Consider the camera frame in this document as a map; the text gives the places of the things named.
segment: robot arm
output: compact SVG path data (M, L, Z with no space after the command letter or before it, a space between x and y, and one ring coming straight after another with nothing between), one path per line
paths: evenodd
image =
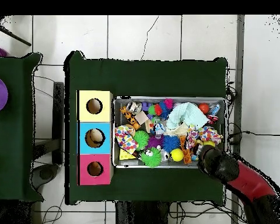
M198 164L240 198L248 224L280 224L280 197L255 170L211 145L203 146Z

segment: blue box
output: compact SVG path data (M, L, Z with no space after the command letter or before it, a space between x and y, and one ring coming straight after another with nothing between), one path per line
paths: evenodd
M86 133L91 129L101 130L104 134L104 142L98 148L88 146L85 140ZM80 122L80 154L110 154L111 153L111 124L108 122Z

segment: light blue cloth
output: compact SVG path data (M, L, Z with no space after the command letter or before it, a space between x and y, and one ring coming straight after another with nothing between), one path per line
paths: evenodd
M168 116L166 127L175 129L181 122L185 122L187 126L195 125L195 129L199 129L208 122L208 118L194 104L186 102L176 106Z

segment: yellow box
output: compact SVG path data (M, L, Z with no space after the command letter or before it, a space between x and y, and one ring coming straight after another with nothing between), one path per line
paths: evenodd
M110 91L79 90L77 97L79 97L80 122L111 122L111 102L113 95ZM97 114L90 113L93 111L91 107L94 105L99 106L99 112Z

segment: red ball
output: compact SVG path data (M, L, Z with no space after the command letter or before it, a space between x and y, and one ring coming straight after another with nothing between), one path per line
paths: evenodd
M198 108L204 113L208 113L209 111L209 107L208 107L208 104L207 103L201 103L198 105Z

